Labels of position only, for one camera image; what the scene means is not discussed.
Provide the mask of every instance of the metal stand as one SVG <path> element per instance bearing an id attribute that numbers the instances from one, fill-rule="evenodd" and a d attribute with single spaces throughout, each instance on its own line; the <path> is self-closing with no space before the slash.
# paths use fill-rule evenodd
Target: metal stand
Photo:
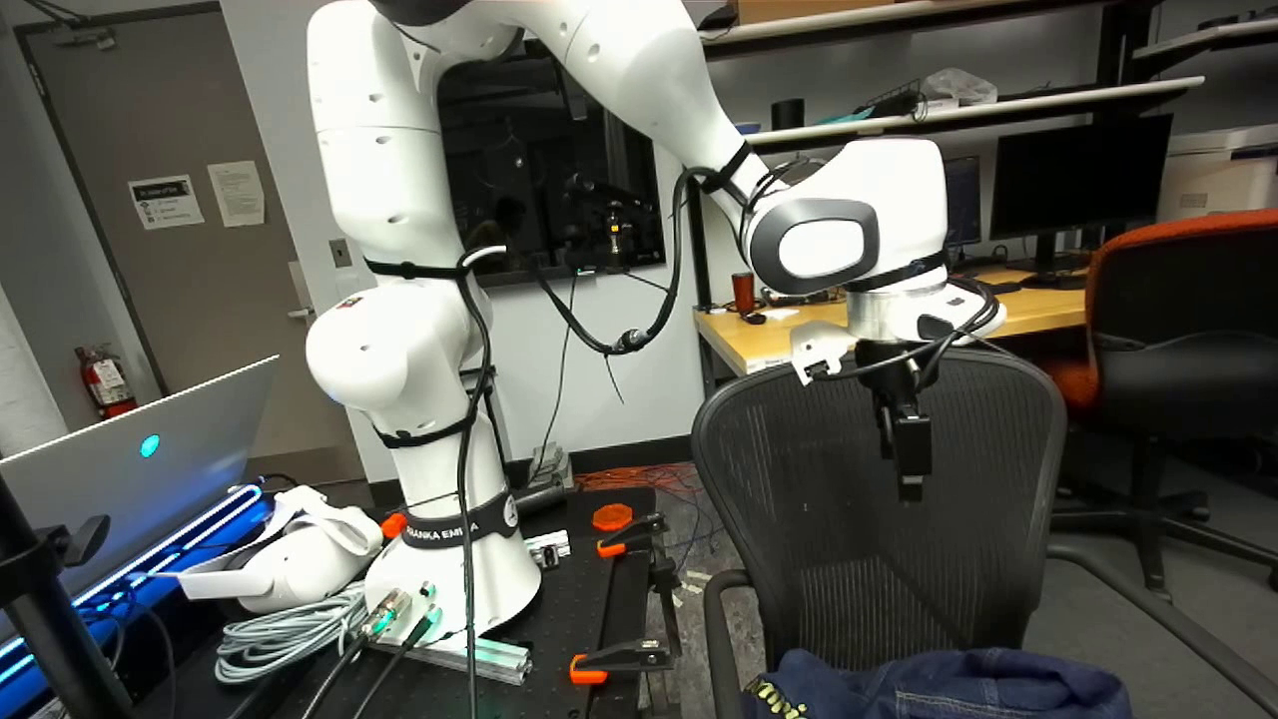
<path id="1" fill-rule="evenodd" d="M 64 527 L 32 531 L 0 480 L 0 609 L 76 719 L 128 719 L 132 704 L 125 684 L 56 581 L 68 550 L 76 550 L 73 535 Z"/>

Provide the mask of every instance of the chair backrest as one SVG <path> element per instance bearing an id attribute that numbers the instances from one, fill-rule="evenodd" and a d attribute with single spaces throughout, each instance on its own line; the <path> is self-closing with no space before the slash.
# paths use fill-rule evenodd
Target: chair backrest
<path id="1" fill-rule="evenodd" d="M 1169 439 L 1278 432 L 1278 214 L 1113 238 L 1085 294 L 1106 423 Z"/>
<path id="2" fill-rule="evenodd" d="M 1018 646 L 1038 609 L 1066 437 L 1058 391 L 994 352 L 951 352 L 921 391 L 933 473 L 897 499 L 859 380 L 773 368 L 714 391 L 695 468 L 759 592 L 767 665 L 808 646 L 876 669 L 928 646 Z"/>

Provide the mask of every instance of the table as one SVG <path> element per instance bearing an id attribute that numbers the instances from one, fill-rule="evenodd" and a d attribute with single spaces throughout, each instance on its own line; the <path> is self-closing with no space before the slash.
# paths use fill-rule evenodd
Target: table
<path id="1" fill-rule="evenodd" d="M 494 640 L 531 646 L 531 677 L 522 689 L 489 684 L 481 680 L 481 714 L 483 719 L 521 719 L 521 714 L 595 714 L 618 719 L 640 714 L 640 677 L 610 677 L 600 690 L 575 690 L 568 684 L 568 661 L 575 650 L 595 650 L 607 644 L 630 644 L 648 634 L 648 554 L 628 554 L 614 565 L 595 560 L 591 511 L 602 503 L 630 503 L 636 515 L 656 508 L 652 493 L 582 493 L 556 511 L 552 525 L 570 531 L 570 560 L 543 576 L 543 592 L 536 604 L 511 620 Z M 538 535 L 547 519 L 529 519 L 522 531 Z M 306 700 L 316 694 L 318 680 L 331 669 L 331 650 L 294 673 L 281 673 L 256 689 L 221 689 L 213 680 L 213 646 L 214 640 L 181 665 L 181 708 L 182 714 L 305 714 Z M 316 719 L 353 714 L 362 690 L 385 673 L 387 657 L 371 650 L 355 669 L 347 669 L 334 689 L 326 690 Z M 141 708 L 141 719 L 166 714 L 166 689 L 154 689 Z M 469 714 L 469 680 L 461 673 L 399 665 L 391 680 L 379 689 L 367 714 Z"/>
<path id="2" fill-rule="evenodd" d="M 985 284 L 1010 284 L 1025 271 L 978 271 Z M 1016 340 L 1044 332 L 1070 332 L 1085 323 L 1085 294 L 1084 287 L 1018 287 L 1002 294 L 997 303 L 1005 319 L 982 340 Z M 746 323 L 736 313 L 695 313 L 700 340 L 732 368 L 732 376 L 749 376 L 789 359 L 789 332 L 803 323 L 833 323 L 847 327 L 847 303 L 799 303 L 773 309 L 767 323 Z"/>

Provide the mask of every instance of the robotic arm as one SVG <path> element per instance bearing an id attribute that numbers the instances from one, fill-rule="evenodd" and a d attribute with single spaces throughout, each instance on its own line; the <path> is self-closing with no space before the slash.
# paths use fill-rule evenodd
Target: robotic arm
<path id="1" fill-rule="evenodd" d="M 407 539 L 371 565 L 367 609 L 387 592 L 413 594 L 413 617 L 437 620 L 433 634 L 461 632 L 469 617 L 463 531 L 475 550 L 481 632 L 521 617 L 538 589 L 491 427 L 461 384 L 481 340 L 475 287 L 461 268 L 437 107 L 449 68 L 494 61 L 522 34 L 543 39 L 602 107 L 695 174 L 767 287 L 851 287 L 851 327 L 863 340 L 919 340 L 921 315 L 976 315 L 978 303 L 948 284 L 937 256 L 948 238 L 937 150 L 847 144 L 803 186 L 773 180 L 722 115 L 678 0 L 318 10 L 306 27 L 318 155 L 334 219 L 375 271 L 375 287 L 316 319 L 306 363 L 331 400 L 375 423 L 413 511 Z"/>

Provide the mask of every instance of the cardboard box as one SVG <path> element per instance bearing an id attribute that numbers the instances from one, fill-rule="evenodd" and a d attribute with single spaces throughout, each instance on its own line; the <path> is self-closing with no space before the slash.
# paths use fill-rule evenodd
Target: cardboard box
<path id="1" fill-rule="evenodd" d="M 851 10 L 883 10 L 897 0 L 738 0 L 738 26 L 788 22 L 788 18 L 817 18 L 817 14 L 851 14 Z"/>

